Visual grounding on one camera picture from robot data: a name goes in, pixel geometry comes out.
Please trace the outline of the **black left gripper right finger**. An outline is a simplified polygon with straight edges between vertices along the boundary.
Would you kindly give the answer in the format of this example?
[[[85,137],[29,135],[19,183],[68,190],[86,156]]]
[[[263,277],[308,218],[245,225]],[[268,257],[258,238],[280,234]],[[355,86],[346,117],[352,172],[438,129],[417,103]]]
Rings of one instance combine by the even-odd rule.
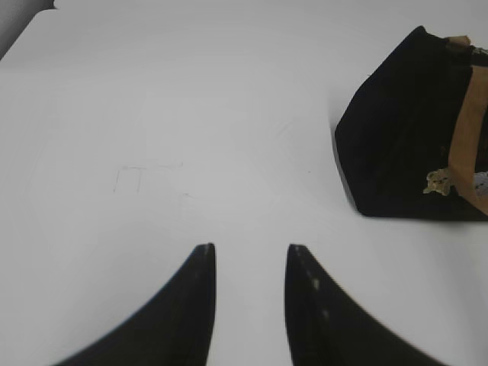
[[[295,365],[437,365],[357,304],[304,245],[287,251],[284,318]]]

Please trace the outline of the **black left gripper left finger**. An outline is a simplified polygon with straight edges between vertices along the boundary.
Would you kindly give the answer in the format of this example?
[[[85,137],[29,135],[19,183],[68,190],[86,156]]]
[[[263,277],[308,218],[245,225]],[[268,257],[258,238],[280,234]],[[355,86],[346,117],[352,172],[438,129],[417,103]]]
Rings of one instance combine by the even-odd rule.
[[[200,244],[143,307],[62,365],[205,365],[216,312],[214,244]]]

